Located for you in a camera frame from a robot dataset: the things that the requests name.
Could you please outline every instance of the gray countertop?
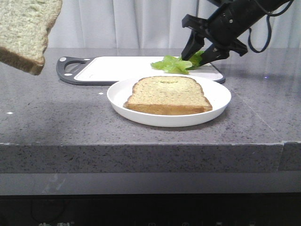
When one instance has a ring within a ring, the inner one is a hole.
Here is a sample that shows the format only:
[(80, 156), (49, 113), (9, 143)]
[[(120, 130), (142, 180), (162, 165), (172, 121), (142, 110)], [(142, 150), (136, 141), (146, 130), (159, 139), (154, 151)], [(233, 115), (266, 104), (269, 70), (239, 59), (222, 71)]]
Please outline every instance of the gray countertop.
[(72, 85), (55, 71), (62, 56), (180, 52), (49, 48), (39, 76), (1, 63), (0, 173), (301, 170), (301, 49), (231, 53), (215, 62), (232, 100), (218, 118), (183, 128), (127, 120), (111, 107), (108, 86)]

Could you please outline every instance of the floating bread slice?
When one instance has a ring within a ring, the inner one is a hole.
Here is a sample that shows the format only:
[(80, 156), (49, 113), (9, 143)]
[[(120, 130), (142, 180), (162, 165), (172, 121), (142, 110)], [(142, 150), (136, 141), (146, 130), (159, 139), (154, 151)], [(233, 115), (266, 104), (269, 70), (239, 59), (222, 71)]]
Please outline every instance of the floating bread slice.
[(194, 79), (183, 76), (153, 76), (140, 79), (124, 107), (160, 115), (185, 115), (212, 110), (203, 89)]
[(31, 74), (40, 74), (48, 34), (62, 0), (1, 0), (0, 61)]

